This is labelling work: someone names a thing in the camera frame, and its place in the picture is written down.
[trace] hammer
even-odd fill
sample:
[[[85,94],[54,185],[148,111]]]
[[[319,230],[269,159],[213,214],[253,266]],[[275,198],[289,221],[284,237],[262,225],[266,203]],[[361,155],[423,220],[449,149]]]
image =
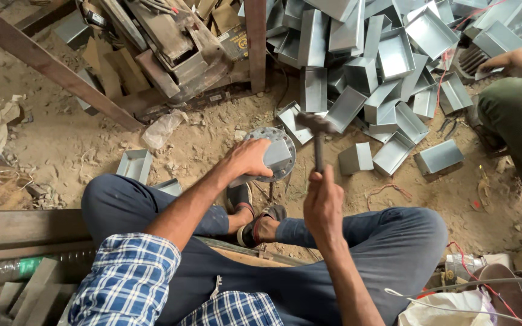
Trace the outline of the hammer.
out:
[[[319,115],[307,112],[299,113],[295,117],[295,122],[308,127],[315,137],[313,142],[315,148],[315,171],[323,174],[324,160],[321,144],[323,143],[324,133],[334,133],[336,131],[334,125]]]

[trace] plastic bottle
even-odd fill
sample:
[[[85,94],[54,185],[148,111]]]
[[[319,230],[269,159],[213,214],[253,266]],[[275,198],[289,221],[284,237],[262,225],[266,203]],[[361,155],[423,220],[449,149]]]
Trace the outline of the plastic bottle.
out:
[[[83,267],[89,271],[96,256],[95,249],[62,252],[58,254],[0,260],[0,285],[5,282],[17,282],[28,280],[32,277],[35,269],[40,265],[43,258],[58,260],[62,270],[71,270],[74,267]]]

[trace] forearm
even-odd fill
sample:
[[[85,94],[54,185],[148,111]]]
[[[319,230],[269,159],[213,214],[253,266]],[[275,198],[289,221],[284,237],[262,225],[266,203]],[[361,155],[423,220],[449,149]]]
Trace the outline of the forearm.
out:
[[[318,243],[336,293],[344,325],[384,325],[342,238]]]
[[[230,181],[240,175],[226,159],[219,161],[204,177],[175,199],[147,227],[144,233],[170,240],[181,251],[215,198]]]

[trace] green bottle label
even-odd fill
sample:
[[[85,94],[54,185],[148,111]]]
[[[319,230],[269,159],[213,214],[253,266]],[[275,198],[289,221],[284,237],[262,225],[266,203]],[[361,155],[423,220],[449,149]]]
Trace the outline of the green bottle label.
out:
[[[19,260],[19,277],[30,278],[44,257],[22,258]]]

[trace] worker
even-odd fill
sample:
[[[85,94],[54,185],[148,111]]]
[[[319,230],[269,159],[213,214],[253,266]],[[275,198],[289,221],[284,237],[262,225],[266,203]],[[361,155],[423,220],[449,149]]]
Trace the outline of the worker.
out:
[[[485,88],[478,105],[468,109],[467,120],[489,152],[508,147],[522,163],[522,48],[495,56],[478,69],[496,68],[518,77],[503,78]]]
[[[344,218],[334,169],[309,175],[304,219],[273,205],[253,210],[242,174],[271,176],[267,139],[237,143],[174,197],[114,174],[94,178],[82,215],[99,246],[69,313],[71,325],[392,325],[426,285],[446,246],[446,226],[427,208],[388,208]],[[298,267],[235,262],[192,235],[239,236],[254,247],[314,248],[324,260]]]

